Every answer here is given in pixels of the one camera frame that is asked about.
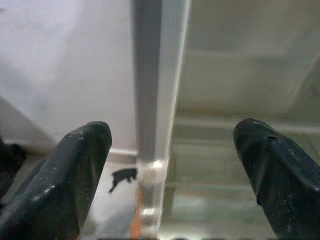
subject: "white wall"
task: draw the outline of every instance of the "white wall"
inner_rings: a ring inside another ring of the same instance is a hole
[[[135,150],[131,30],[129,0],[0,0],[0,98],[54,142],[100,120]]]

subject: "black object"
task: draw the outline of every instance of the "black object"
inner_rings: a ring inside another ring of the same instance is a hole
[[[27,153],[19,145],[4,144],[0,138],[0,199],[7,193],[26,158]]]
[[[276,236],[320,239],[320,167],[294,141],[259,120],[241,121],[233,139]]]
[[[128,183],[131,183],[131,179],[137,179],[137,169],[136,168],[123,168],[112,173],[113,181],[112,181],[112,188],[109,190],[109,193],[112,193],[118,183],[123,180],[127,180]]]
[[[68,133],[3,208],[1,240],[75,240],[112,144],[101,121]]]

